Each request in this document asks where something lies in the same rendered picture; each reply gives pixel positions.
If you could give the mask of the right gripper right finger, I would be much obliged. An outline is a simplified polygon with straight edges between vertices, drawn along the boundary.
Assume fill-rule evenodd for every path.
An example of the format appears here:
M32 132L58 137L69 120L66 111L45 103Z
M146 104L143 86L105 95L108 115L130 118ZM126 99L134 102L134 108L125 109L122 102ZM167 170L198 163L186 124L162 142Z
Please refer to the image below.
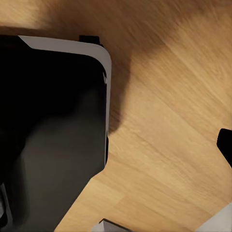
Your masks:
M220 129L217 146L232 167L232 130Z

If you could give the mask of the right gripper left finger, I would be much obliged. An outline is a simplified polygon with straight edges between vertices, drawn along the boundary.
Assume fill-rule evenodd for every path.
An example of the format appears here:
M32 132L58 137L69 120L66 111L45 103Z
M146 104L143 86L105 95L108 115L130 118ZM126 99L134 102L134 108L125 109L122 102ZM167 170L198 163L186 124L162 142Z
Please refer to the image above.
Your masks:
M25 139L20 128L0 134L0 186L24 148Z

